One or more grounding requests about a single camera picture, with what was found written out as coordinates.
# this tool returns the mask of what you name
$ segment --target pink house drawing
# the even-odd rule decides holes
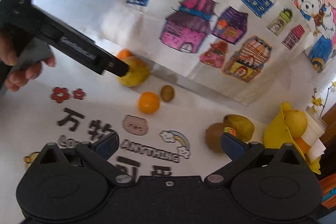
[[[215,5],[213,0],[182,1],[179,10],[166,18],[160,40],[180,52],[196,53],[211,33],[209,20]]]

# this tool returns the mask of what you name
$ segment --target human hand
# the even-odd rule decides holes
[[[13,47],[12,37],[10,34],[0,31],[0,59],[9,66],[14,66],[17,63],[16,52]],[[52,56],[44,62],[49,67],[56,65],[55,57]],[[21,87],[26,85],[29,80],[38,77],[42,72],[41,62],[36,62],[27,70],[16,70],[6,80],[5,85],[11,91],[18,91]]]

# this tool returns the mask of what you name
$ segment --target yellow flower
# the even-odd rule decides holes
[[[320,105],[322,105],[322,99],[321,99],[321,97],[318,97],[318,98],[316,98],[316,99],[312,99],[311,100],[311,102],[314,104],[314,105],[316,105],[316,106],[320,106]]]

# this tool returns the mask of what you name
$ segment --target yellow fruit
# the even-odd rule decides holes
[[[254,124],[246,117],[236,114],[226,115],[223,120],[224,127],[233,128],[236,137],[243,142],[251,140],[254,132]]]
[[[208,127],[205,132],[205,142],[216,153],[224,153],[221,148],[221,136],[224,132],[224,123],[217,122]]]
[[[307,129],[306,114],[301,110],[289,110],[283,113],[283,117],[292,138],[300,138]]]
[[[118,81],[121,84],[133,87],[145,82],[150,75],[146,62],[135,56],[126,57],[123,61],[129,65],[129,71],[125,76],[118,77]]]

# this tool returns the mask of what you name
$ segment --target yellow pear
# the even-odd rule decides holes
[[[300,138],[307,129],[306,114],[301,110],[289,110],[283,113],[283,117],[292,138]]]

